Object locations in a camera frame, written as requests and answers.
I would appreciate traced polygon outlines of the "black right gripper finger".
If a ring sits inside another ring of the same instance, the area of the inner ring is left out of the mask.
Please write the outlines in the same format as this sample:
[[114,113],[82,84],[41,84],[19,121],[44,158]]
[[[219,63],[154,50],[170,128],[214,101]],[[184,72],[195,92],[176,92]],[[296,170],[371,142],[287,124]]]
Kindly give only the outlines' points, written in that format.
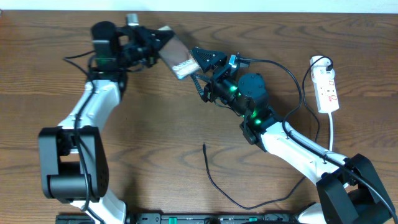
[[197,92],[200,96],[209,96],[209,91],[205,90],[204,88],[201,87],[199,80],[202,80],[206,83],[210,82],[210,77],[206,76],[206,75],[200,75],[197,73],[193,73],[190,75],[190,77],[192,78],[195,88],[197,89]]
[[223,66],[227,59],[226,54],[223,52],[205,50],[199,47],[194,47],[190,53],[202,72],[214,70],[219,65]]

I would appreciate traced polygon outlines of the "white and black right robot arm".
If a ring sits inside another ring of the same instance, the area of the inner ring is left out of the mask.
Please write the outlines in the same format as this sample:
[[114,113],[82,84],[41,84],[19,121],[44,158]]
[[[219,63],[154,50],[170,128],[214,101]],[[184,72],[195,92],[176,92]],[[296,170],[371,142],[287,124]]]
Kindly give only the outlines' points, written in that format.
[[257,145],[296,168],[317,188],[320,201],[296,215],[298,223],[384,223],[396,221],[394,205],[371,161],[361,154],[346,157],[325,149],[297,132],[269,104],[262,75],[236,76],[253,62],[240,55],[195,47],[190,51],[203,73],[191,75],[205,102],[220,100],[220,106],[243,117],[240,128],[249,144]]

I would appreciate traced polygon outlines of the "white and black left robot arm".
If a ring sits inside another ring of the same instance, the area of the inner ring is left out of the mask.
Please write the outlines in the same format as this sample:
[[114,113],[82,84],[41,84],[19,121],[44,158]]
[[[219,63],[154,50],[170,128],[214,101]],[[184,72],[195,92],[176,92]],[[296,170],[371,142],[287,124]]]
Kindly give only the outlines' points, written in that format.
[[91,28],[93,50],[87,67],[64,61],[85,76],[84,91],[70,114],[38,135],[43,194],[79,208],[92,223],[134,223],[127,204],[109,188],[109,167],[101,131],[127,88],[133,67],[156,64],[174,37],[172,29],[148,29],[136,23],[118,27],[103,21]]

